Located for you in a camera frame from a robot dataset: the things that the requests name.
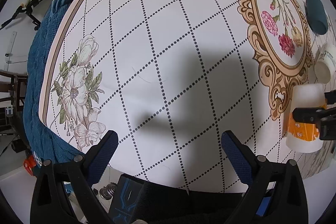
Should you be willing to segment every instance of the blue gripper pad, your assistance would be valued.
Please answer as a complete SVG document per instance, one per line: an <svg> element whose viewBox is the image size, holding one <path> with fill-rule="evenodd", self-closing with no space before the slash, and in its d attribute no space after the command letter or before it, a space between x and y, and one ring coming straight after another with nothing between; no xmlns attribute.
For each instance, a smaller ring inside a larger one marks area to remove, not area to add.
<svg viewBox="0 0 336 224"><path fill-rule="evenodd" d="M98 151L97 155L91 162L88 168L87 183L91 187L100 181L109 161L118 147L118 135L114 131L108 137L104 145Z"/></svg>
<svg viewBox="0 0 336 224"><path fill-rule="evenodd" d="M251 165L226 131L222 134L221 145L240 181L251 186L253 182Z"/></svg>

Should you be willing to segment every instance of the diamond pattern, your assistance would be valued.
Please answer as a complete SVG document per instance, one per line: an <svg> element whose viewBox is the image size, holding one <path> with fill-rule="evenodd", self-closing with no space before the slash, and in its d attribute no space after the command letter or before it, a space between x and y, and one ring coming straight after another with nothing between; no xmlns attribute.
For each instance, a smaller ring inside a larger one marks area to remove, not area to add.
<svg viewBox="0 0 336 224"><path fill-rule="evenodd" d="M297 1L304 11L305 0ZM269 116L268 87L237 7L238 0L80 4L56 63L71 60L83 36L95 37L99 49L91 65L94 75L102 71L104 93L92 106L101 111L97 122L118 133L113 168L172 187L242 193L247 186L218 146L220 134L232 130L255 154L278 162L295 158L305 176L312 175L314 157L285 144L288 113L276 121ZM310 30L310 36L314 54L325 41L336 43L332 25L326 35ZM313 67L308 80L316 80ZM334 87L335 79L325 89ZM59 125L57 100L51 93L47 125L77 147L73 132L67 136Z"/></svg>

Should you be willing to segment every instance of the orange label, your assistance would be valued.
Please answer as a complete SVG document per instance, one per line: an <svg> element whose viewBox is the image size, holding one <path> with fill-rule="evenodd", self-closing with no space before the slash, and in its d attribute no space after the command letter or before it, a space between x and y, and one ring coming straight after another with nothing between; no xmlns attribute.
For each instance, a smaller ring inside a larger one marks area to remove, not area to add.
<svg viewBox="0 0 336 224"><path fill-rule="evenodd" d="M291 133L295 138L299 138L304 141L314 141L320 135L319 130L316 128L315 124L296 122L293 119L293 114L290 113L287 132Z"/></svg>

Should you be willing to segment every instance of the paper cup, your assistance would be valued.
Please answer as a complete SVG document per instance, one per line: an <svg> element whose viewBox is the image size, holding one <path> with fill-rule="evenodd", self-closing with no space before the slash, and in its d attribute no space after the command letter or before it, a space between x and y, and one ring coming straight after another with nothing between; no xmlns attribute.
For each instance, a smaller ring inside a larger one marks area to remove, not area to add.
<svg viewBox="0 0 336 224"><path fill-rule="evenodd" d="M321 149L319 130L315 124L295 122L293 110L297 107L326 107L322 84L297 85L293 96L287 127L286 145L297 152L312 153Z"/></svg>
<svg viewBox="0 0 336 224"><path fill-rule="evenodd" d="M320 55L315 63L314 71L319 83L329 83L336 70L336 47L326 42L323 44Z"/></svg>

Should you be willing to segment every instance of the flower center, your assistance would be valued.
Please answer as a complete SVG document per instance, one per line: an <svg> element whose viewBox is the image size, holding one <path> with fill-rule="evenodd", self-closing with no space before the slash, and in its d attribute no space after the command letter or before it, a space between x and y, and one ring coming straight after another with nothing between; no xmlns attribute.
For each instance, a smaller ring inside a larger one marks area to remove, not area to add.
<svg viewBox="0 0 336 224"><path fill-rule="evenodd" d="M77 95L78 95L78 90L76 90L76 89L71 89L70 90L70 98L71 99L75 99L77 97Z"/></svg>

